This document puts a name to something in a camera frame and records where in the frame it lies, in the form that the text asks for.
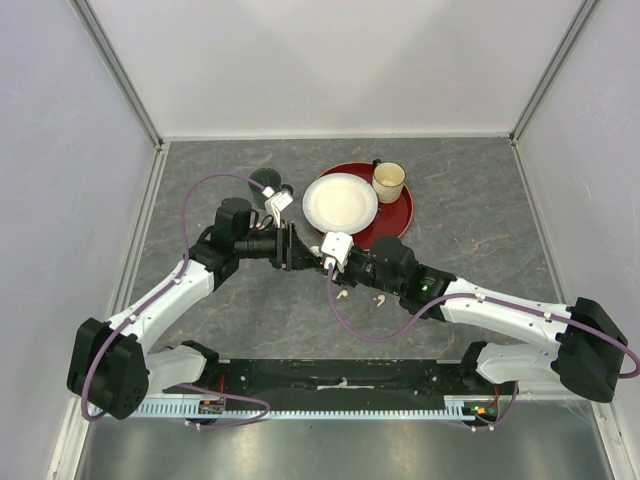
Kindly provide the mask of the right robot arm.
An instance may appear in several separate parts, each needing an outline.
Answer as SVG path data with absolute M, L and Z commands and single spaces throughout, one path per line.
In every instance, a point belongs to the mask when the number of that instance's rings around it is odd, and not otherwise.
M 364 251 L 350 236 L 331 232 L 321 246 L 303 252 L 331 281 L 397 296 L 414 320 L 471 325 L 514 339 L 512 345 L 477 341 L 468 347 L 457 377 L 469 393 L 491 384 L 557 382 L 584 399 L 609 403 L 625 376 L 628 341 L 593 300 L 580 297 L 565 305 L 491 291 L 420 263 L 393 236 Z

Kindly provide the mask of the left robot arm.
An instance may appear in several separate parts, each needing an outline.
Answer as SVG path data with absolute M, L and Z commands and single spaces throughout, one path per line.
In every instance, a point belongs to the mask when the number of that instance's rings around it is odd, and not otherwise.
M 293 223 L 252 225 L 248 201 L 228 198 L 183 260 L 150 292 L 106 321 L 90 318 L 76 333 L 67 387 L 81 398 L 89 421 L 130 416 L 149 394 L 179 384 L 208 393 L 219 382 L 218 355 L 195 342 L 160 353 L 151 347 L 187 310 L 217 290 L 244 259 L 266 259 L 286 271 L 317 269 L 320 256 L 299 238 Z M 99 414 L 90 413 L 96 407 Z

